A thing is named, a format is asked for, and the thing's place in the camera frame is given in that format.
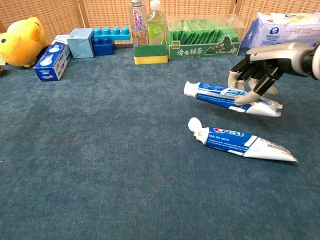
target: yellow plush toy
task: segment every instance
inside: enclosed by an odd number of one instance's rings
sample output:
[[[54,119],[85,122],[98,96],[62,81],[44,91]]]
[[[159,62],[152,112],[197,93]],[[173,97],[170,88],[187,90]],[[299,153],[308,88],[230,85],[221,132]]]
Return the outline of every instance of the yellow plush toy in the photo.
[[[11,24],[7,32],[0,34],[0,58],[10,65],[30,68],[49,45],[40,20],[30,17]]]

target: woven backdrop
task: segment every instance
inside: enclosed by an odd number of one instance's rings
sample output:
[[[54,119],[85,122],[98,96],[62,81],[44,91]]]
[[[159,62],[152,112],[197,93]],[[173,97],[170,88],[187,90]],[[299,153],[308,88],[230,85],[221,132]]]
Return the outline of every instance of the woven backdrop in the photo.
[[[149,0],[145,0],[149,12]],[[49,41],[74,28],[129,26],[130,0],[1,0],[0,33],[18,20],[38,17]],[[263,13],[313,13],[320,11],[320,0],[161,0],[166,16],[224,15],[235,12],[246,31]]]

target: toothpaste tube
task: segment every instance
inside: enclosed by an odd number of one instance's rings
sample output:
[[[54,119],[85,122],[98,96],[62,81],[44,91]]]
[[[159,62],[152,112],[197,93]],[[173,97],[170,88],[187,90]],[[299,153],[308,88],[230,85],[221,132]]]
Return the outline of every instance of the toothpaste tube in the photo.
[[[261,137],[216,127],[203,128],[196,117],[190,119],[188,127],[197,140],[211,148],[246,158],[298,163],[289,150]]]
[[[246,91],[206,82],[190,83],[187,81],[184,86],[184,94],[219,107],[253,115],[279,117],[283,107],[278,102],[264,97],[250,104],[236,105],[235,99],[247,95]]]

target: water bottle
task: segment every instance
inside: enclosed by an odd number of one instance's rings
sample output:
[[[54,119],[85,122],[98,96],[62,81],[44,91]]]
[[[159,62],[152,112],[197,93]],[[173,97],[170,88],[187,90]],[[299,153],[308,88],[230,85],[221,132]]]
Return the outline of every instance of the water bottle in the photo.
[[[162,45],[165,43],[165,15],[161,12],[160,0],[151,0],[150,8],[147,20],[149,45]]]
[[[129,15],[133,46],[148,45],[147,9],[144,1],[131,0]]]

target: robotic hand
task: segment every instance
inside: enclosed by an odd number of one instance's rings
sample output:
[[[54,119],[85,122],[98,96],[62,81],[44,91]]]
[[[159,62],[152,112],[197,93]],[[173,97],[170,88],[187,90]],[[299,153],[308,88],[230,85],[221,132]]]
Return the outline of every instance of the robotic hand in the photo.
[[[320,80],[320,43],[314,48],[298,42],[255,47],[229,72],[228,86],[245,90],[245,81],[251,91],[235,100],[236,105],[253,103],[266,92],[277,94],[273,86],[283,74],[312,76]]]

